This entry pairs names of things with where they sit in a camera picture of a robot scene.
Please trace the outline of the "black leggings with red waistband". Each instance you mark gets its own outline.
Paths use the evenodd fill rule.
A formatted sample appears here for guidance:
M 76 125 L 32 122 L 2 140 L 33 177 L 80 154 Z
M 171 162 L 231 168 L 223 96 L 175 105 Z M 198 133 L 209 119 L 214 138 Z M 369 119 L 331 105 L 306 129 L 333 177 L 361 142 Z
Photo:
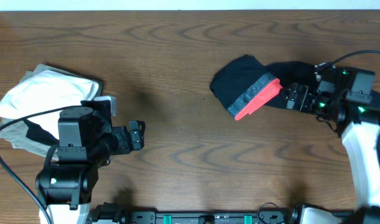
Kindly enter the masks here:
M 215 73 L 210 90 L 235 119 L 240 120 L 262 106 L 284 110 L 283 88 L 299 83 L 316 90 L 322 81 L 350 84 L 360 68 L 338 67 L 335 62 L 311 65 L 301 61 L 263 65 L 252 55 L 243 55 Z M 371 90 L 371 106 L 380 109 L 380 93 Z

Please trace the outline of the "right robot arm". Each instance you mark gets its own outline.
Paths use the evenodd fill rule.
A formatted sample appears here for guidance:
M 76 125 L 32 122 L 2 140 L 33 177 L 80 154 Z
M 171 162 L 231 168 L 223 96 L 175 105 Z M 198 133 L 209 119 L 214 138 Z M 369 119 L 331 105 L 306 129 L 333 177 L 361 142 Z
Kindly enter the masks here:
M 293 83 L 281 92 L 285 107 L 312 114 L 342 141 L 356 193 L 355 211 L 345 219 L 303 207 L 299 223 L 380 223 L 380 109 L 372 107 L 371 85 L 322 81 L 316 90 Z

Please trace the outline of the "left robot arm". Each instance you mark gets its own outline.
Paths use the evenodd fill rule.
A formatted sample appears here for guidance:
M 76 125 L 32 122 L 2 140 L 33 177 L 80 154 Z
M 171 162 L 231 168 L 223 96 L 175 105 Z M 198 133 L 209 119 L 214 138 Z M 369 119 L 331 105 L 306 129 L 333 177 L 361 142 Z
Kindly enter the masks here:
M 86 106 L 60 112 L 59 143 L 52 146 L 35 180 L 43 205 L 42 223 L 124 223 L 127 215 L 117 206 L 100 206 L 90 215 L 92 191 L 98 169 L 112 156 L 130 154 L 144 147 L 146 124 L 130 121 L 114 127 L 109 110 Z

